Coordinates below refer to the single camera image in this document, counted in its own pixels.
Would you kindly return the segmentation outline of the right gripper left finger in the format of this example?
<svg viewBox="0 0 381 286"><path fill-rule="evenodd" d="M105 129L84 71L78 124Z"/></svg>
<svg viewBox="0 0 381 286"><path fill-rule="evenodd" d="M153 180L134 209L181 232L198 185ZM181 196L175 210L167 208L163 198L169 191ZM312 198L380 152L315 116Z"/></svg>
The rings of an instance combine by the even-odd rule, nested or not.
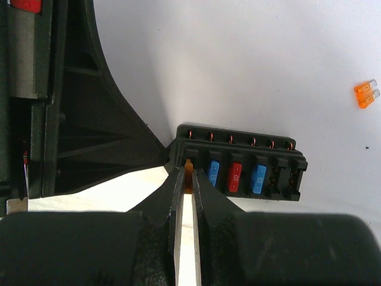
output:
<svg viewBox="0 0 381 286"><path fill-rule="evenodd" d="M184 170L127 212L1 220L2 285L177 285Z"/></svg>

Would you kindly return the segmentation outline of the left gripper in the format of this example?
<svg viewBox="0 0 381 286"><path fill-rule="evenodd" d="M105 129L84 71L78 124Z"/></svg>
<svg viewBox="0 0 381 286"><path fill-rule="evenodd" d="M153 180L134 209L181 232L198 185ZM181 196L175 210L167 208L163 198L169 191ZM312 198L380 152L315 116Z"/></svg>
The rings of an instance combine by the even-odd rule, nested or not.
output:
<svg viewBox="0 0 381 286"><path fill-rule="evenodd" d="M92 1L1 2L1 213L167 162L117 87Z"/></svg>

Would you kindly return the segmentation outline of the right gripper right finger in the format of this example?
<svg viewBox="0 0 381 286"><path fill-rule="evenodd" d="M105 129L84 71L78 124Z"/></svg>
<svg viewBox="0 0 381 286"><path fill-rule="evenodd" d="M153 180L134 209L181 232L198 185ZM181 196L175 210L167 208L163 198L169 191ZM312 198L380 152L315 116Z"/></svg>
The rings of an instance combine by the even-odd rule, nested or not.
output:
<svg viewBox="0 0 381 286"><path fill-rule="evenodd" d="M198 285L379 285L380 248L347 214L246 212L192 176Z"/></svg>

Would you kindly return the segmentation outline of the black fuse box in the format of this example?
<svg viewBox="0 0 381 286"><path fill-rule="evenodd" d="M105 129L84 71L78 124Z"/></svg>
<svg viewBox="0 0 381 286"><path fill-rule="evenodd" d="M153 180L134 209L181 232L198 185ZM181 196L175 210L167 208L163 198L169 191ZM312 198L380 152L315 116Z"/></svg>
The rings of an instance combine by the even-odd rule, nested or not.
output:
<svg viewBox="0 0 381 286"><path fill-rule="evenodd" d="M190 161L228 197L299 201L308 163L286 136L180 125L168 147L167 172Z"/></svg>

